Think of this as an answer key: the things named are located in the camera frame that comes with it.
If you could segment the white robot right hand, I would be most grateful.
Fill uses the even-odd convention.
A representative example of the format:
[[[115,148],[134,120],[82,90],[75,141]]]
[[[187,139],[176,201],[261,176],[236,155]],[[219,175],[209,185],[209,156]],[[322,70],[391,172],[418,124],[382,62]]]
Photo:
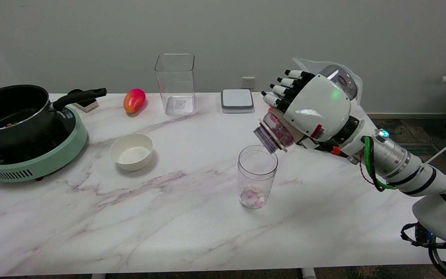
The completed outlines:
[[[287,152],[305,140],[345,149],[361,138],[365,122],[351,110],[362,87],[350,69],[328,64],[316,74],[290,69],[285,74],[270,84],[271,93],[262,92],[270,110],[254,130],[269,153]]]

